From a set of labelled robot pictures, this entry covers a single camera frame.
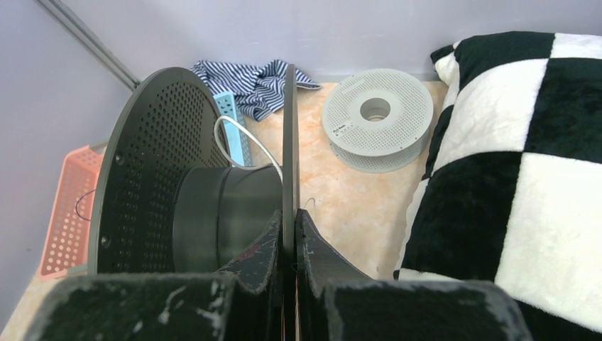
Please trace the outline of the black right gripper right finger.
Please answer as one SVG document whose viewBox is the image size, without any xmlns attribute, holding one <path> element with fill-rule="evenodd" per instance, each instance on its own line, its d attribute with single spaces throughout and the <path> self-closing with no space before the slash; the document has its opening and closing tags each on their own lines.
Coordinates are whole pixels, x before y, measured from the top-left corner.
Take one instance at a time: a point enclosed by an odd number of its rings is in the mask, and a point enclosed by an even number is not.
<svg viewBox="0 0 602 341">
<path fill-rule="evenodd" d="M 377 281 L 295 220 L 302 340 L 530 340 L 518 305 L 483 281 Z"/>
</svg>

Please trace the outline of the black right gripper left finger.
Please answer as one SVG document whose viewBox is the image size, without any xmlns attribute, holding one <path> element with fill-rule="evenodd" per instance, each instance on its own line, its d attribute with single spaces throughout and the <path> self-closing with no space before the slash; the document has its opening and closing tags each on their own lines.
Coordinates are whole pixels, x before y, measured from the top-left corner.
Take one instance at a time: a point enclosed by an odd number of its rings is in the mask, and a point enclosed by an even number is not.
<svg viewBox="0 0 602 341">
<path fill-rule="evenodd" d="M 26 340 L 269 340 L 279 333 L 282 213 L 214 273 L 103 274 L 60 281 Z"/>
</svg>

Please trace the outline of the black cable spool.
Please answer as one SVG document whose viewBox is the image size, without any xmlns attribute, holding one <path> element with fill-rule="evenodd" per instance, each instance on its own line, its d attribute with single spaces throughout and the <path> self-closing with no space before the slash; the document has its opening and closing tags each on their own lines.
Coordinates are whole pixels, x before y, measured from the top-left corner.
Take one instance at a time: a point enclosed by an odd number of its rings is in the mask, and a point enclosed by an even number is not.
<svg viewBox="0 0 602 341">
<path fill-rule="evenodd" d="M 88 274 L 213 272 L 282 217 L 294 249 L 300 204 L 297 85 L 285 70 L 282 159 L 232 165 L 225 123 L 192 71 L 167 67 L 132 93 L 109 138 L 89 228 Z"/>
</svg>

